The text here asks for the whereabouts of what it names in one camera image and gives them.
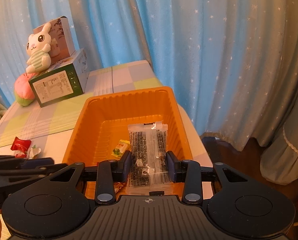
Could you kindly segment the brown white paper box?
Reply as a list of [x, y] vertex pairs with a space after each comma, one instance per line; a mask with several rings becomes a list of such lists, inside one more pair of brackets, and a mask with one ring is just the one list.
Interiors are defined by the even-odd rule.
[[61, 16], [50, 20], [51, 29], [51, 64], [70, 57], [75, 52], [75, 46], [71, 36], [69, 21], [66, 16]]

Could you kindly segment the plaid tablecloth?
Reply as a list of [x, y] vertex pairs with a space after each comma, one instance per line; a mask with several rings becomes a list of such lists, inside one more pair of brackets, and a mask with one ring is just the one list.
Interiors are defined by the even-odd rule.
[[14, 102], [0, 120], [0, 155], [12, 155], [15, 137], [29, 139], [41, 157], [61, 163], [85, 101], [91, 96], [160, 87], [149, 63], [134, 61], [89, 73], [85, 93], [46, 107], [37, 102], [22, 107]]

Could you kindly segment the yellow green candy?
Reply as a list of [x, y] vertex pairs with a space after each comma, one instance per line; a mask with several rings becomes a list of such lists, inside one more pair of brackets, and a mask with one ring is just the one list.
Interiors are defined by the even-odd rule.
[[112, 156], [120, 159], [124, 153], [129, 150], [130, 142], [128, 140], [119, 140], [116, 147], [112, 150]]

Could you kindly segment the large red snack packet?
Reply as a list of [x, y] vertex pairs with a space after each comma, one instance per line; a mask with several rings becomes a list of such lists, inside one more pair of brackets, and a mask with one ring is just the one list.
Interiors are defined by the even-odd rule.
[[19, 139], [18, 137], [15, 137], [10, 149], [12, 151], [20, 151], [22, 153], [27, 153], [28, 149], [30, 148], [30, 145], [31, 140], [23, 140]]

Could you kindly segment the green white carton box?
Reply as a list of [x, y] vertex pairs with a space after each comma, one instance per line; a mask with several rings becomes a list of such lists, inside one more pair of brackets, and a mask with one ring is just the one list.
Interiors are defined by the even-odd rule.
[[84, 49], [52, 64], [48, 70], [32, 77], [30, 87], [41, 107], [82, 95], [89, 76]]

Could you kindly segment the grey curtain with lace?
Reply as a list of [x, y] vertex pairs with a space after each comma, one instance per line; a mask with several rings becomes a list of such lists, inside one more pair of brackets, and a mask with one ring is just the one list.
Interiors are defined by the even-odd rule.
[[280, 185], [298, 179], [298, 97], [273, 143], [261, 155], [263, 178]]

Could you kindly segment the white rabbit plush toy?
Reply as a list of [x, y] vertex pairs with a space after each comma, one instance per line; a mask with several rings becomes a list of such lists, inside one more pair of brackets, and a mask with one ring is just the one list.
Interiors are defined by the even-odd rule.
[[31, 34], [26, 45], [26, 53], [29, 59], [26, 64], [27, 74], [40, 73], [47, 70], [51, 65], [51, 51], [52, 38], [49, 35], [51, 24], [46, 23], [40, 32]]

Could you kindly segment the silver white foil packet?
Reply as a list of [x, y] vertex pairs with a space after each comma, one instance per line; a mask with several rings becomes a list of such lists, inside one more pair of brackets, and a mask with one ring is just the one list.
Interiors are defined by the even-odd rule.
[[40, 157], [41, 148], [33, 145], [31, 148], [28, 149], [26, 158], [27, 159], [37, 159]]

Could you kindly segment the clear black seaweed packet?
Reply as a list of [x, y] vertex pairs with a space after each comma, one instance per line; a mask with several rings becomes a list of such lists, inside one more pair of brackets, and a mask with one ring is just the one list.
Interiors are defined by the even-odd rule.
[[132, 164], [126, 193], [129, 195], [171, 194], [172, 182], [166, 164], [168, 125], [160, 121], [151, 124], [128, 125]]

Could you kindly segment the blue star curtain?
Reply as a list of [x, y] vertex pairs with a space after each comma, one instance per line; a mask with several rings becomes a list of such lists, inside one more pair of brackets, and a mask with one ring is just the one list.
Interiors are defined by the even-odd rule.
[[92, 70], [147, 60], [199, 135], [267, 145], [298, 92], [298, 0], [0, 0], [0, 102], [26, 41], [66, 16]]

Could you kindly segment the pink green star plush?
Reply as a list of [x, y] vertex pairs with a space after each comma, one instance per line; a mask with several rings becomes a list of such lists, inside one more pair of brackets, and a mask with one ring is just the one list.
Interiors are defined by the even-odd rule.
[[23, 73], [14, 83], [14, 96], [16, 102], [22, 107], [26, 107], [35, 100], [35, 94], [29, 84], [29, 80], [36, 77], [37, 73]]

